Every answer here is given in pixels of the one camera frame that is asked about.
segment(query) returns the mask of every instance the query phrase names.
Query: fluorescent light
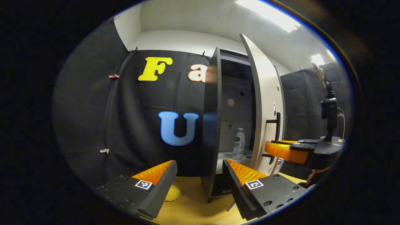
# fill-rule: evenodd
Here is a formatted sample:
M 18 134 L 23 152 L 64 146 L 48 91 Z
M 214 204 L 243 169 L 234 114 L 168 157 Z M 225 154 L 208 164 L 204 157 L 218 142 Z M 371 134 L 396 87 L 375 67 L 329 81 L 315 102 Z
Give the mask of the fluorescent light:
M 283 12 L 266 4 L 265 2 L 257 0 L 238 0 L 236 1 L 236 4 L 260 14 L 261 16 L 275 23 L 288 33 L 300 27 L 300 24 L 297 21 L 290 18 Z
M 325 64 L 324 59 L 322 58 L 321 54 L 316 54 L 315 56 L 311 56 L 312 61 L 317 65 Z
M 329 55 L 329 57 L 333 60 L 336 61 L 335 57 L 333 56 L 332 52 L 330 52 L 328 49 L 326 50 L 326 53 Z

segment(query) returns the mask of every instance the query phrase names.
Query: orange gripper pad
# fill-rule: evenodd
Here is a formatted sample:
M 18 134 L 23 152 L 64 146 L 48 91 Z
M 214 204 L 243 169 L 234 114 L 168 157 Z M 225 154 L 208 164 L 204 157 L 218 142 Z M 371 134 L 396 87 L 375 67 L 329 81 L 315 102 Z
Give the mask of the orange gripper pad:
M 233 171 L 235 172 L 236 176 L 238 177 L 240 184 L 243 186 L 244 183 L 249 182 L 249 181 L 254 181 L 258 180 L 264 177 L 267 177 L 266 175 L 253 170 L 252 168 L 249 168 L 247 166 L 244 166 L 240 163 L 234 162 L 232 160 L 226 159 L 232 167 Z
M 286 143 L 295 143 L 297 141 L 282 141 Z M 265 142 L 264 152 L 289 162 L 304 164 L 306 162 L 308 151 L 299 151 L 290 149 L 290 145 Z
M 172 162 L 172 160 L 162 163 L 162 164 L 152 167 L 148 170 L 145 170 L 141 173 L 138 173 L 132 177 L 136 178 L 138 180 L 152 182 L 154 185 L 156 185 L 157 182 L 162 177 L 162 175 L 164 174 L 165 170 L 167 170 L 168 166 L 171 164 L 171 162 Z

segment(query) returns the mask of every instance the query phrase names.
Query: ceiling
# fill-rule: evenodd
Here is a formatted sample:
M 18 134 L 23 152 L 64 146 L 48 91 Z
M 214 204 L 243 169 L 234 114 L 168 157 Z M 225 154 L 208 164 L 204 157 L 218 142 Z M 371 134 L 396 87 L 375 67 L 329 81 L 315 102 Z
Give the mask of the ceiling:
M 189 30 L 228 38 L 242 43 L 240 33 L 263 53 L 291 71 L 312 67 L 311 55 L 333 60 L 321 39 L 306 27 L 287 33 L 259 14 L 235 4 L 236 0 L 148 0 L 142 3 L 142 32 Z

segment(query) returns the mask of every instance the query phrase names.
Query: wooden floor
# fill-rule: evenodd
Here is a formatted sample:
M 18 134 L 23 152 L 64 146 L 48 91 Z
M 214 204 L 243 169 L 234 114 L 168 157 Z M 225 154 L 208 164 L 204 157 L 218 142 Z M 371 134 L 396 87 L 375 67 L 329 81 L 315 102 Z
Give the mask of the wooden floor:
M 305 182 L 285 174 L 282 176 L 295 183 Z M 175 177 L 173 184 L 181 191 L 179 198 L 165 201 L 152 222 L 160 225 L 239 225 L 248 222 L 242 219 L 236 205 L 226 211 L 233 201 L 232 195 L 207 203 L 200 177 Z

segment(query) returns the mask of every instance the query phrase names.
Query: white wall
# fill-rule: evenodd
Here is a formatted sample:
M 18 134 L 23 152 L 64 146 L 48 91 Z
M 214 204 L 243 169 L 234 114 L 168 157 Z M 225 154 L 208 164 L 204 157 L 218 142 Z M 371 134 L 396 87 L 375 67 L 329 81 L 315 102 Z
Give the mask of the white wall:
M 119 17 L 114 20 L 114 24 L 122 42 L 128 50 L 135 49 L 136 45 L 132 48 L 132 42 L 142 32 L 142 28 L 140 27 L 141 8 L 142 4 L 138 4 L 114 16 L 114 19 Z
M 205 51 L 204 55 L 209 57 L 212 57 L 216 47 L 227 48 L 246 54 L 246 49 L 242 43 L 212 34 L 186 30 L 141 32 L 134 40 L 129 40 L 127 43 L 129 43 L 127 49 L 134 49 L 138 46 L 139 50 L 172 50 L 196 54 L 203 54 L 203 51 Z M 276 66 L 279 75 L 282 76 L 291 72 L 274 59 L 268 58 Z

